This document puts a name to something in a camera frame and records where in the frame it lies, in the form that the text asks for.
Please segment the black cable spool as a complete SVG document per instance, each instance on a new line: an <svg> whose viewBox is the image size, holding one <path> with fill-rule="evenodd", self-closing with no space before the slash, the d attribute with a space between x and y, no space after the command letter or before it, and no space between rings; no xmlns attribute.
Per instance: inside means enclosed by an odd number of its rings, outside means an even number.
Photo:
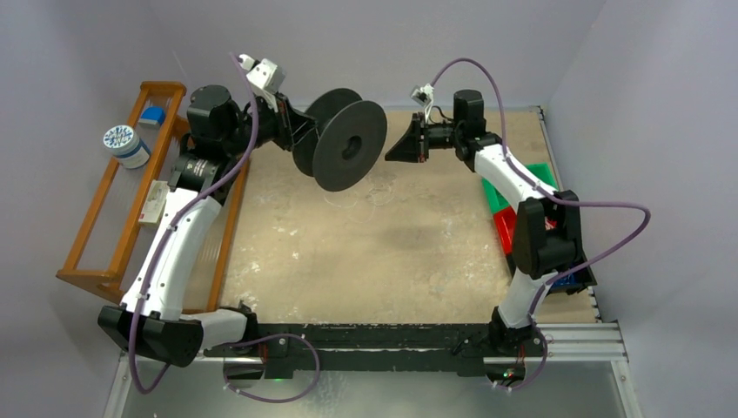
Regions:
<svg viewBox="0 0 738 418"><path fill-rule="evenodd" d="M328 192L353 187L371 171L386 142L386 112L348 88L330 90L306 109L314 127L294 146L304 175Z"/></svg>

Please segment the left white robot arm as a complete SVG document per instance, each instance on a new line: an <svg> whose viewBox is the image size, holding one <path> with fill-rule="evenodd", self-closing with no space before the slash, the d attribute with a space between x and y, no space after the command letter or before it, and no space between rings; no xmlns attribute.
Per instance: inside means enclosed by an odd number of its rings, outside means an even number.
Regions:
<svg viewBox="0 0 738 418"><path fill-rule="evenodd" d="M196 258L233 181L252 151L266 142L299 153L317 137L312 116L281 93L252 94L238 105L222 85L191 94L188 130L168 182L164 213L134 283L115 307L103 307L97 324L128 355L164 367L186 367L202 351L226 344L236 355L254 353L259 332L246 307L186 315L184 296Z"/></svg>

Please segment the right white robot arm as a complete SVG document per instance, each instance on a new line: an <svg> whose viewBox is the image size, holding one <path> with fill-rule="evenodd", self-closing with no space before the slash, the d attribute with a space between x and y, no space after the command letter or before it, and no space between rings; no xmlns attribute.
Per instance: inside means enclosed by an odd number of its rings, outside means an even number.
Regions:
<svg viewBox="0 0 738 418"><path fill-rule="evenodd" d="M457 159L492 184L515 212L512 257L516 270L507 295L493 310L487 334L495 352L514 353L534 337L533 320L550 287L548 281L583 259L578 198L533 177L503 145L501 136L487 130L479 91L455 92L453 119L438 123L430 119L431 86L415 88L411 97L423 109L412 116L406 132L385 159L423 163L434 149L452 149Z"/></svg>

